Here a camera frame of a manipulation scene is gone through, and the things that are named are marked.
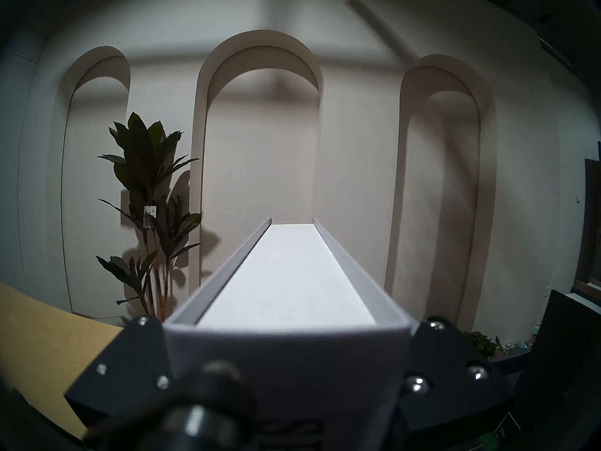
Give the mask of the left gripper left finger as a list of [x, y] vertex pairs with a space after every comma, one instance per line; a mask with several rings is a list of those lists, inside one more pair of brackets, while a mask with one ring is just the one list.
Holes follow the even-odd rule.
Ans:
[[92, 427], [134, 407], [174, 381], [162, 324], [152, 316], [131, 320], [80, 373], [64, 397]]

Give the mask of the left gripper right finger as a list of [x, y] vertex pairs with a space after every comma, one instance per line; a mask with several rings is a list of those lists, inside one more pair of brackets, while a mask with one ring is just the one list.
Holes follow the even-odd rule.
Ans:
[[516, 392], [448, 320], [431, 316], [409, 345], [399, 409], [407, 436], [480, 436], [501, 422]]

